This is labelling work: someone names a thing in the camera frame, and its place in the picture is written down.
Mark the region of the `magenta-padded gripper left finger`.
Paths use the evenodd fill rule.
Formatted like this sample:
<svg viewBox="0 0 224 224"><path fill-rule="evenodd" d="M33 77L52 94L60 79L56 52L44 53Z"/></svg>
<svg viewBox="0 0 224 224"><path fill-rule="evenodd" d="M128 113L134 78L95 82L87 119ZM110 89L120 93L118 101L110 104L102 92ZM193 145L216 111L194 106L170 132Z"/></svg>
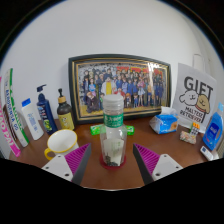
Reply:
<svg viewBox="0 0 224 224"><path fill-rule="evenodd" d="M67 155L55 156L45 166L43 170L48 171L65 180L80 185L86 170L86 166L91 155L91 144L85 144Z"/></svg>

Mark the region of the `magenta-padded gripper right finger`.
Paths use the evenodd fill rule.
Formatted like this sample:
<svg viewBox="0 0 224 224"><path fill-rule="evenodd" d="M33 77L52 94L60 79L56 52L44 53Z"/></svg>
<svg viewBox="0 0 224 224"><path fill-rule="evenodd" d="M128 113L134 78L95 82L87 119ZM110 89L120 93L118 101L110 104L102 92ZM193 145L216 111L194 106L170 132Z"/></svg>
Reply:
<svg viewBox="0 0 224 224"><path fill-rule="evenodd" d="M159 155L137 143L133 144L133 154L145 185L182 169L168 154Z"/></svg>

